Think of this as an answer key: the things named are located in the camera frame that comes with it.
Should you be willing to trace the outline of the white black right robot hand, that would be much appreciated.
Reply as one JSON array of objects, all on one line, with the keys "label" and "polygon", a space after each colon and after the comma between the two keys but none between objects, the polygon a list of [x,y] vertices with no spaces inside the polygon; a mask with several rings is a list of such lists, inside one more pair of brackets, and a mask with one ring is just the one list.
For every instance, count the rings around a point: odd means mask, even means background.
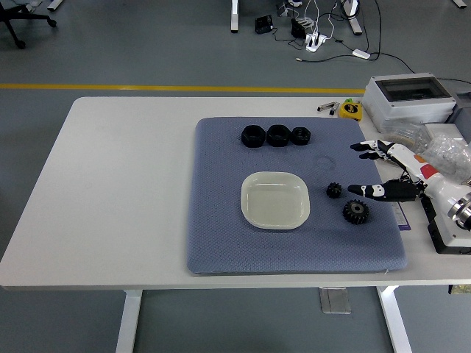
[{"label": "white black right robot hand", "polygon": [[437,209],[463,228],[470,218],[470,186],[453,182],[418,154],[399,143],[369,140],[350,146],[361,159],[390,160],[406,172],[410,180],[390,180],[380,185],[350,185],[348,191],[381,202],[408,202],[424,194],[436,200]]}]

